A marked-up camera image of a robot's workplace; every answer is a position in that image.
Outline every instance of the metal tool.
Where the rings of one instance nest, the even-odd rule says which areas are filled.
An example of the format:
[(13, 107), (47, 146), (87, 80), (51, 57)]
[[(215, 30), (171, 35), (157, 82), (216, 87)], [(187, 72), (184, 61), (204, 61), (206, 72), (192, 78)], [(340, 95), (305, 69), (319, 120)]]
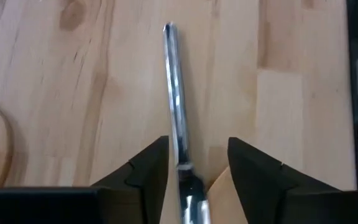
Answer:
[(204, 184), (194, 174), (193, 164), (188, 155), (185, 96), (178, 52), (178, 31), (176, 26), (170, 22), (164, 26), (163, 34), (181, 222), (184, 224), (209, 224), (211, 220)]

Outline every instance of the wood knot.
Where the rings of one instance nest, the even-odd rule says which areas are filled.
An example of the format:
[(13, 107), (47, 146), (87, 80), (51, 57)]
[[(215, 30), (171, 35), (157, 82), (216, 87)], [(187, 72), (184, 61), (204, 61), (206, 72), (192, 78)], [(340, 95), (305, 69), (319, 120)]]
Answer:
[(81, 0), (69, 1), (60, 16), (60, 28), (73, 31), (83, 22), (84, 17), (84, 3)]

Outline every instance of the butcher block countertop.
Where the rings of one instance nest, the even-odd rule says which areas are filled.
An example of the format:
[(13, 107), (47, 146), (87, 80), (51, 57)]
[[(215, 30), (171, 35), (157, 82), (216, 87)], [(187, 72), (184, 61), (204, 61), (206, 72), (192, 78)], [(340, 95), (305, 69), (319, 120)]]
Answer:
[[(6, 186), (89, 185), (170, 135), (168, 21), (208, 187), (228, 166), (230, 136), (355, 187), (345, 0), (0, 0)], [(161, 223), (178, 213), (171, 155)]]

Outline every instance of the wooden workbench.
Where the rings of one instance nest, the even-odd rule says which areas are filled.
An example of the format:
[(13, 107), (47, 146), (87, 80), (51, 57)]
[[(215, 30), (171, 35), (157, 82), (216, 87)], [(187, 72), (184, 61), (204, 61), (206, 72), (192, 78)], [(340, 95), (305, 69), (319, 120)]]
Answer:
[[(345, 0), (0, 0), (0, 110), (14, 133), (6, 185), (89, 185), (170, 134), (168, 21), (181, 34), (191, 156), (208, 185), (236, 136), (355, 187)], [(178, 216), (171, 162), (162, 223)]]

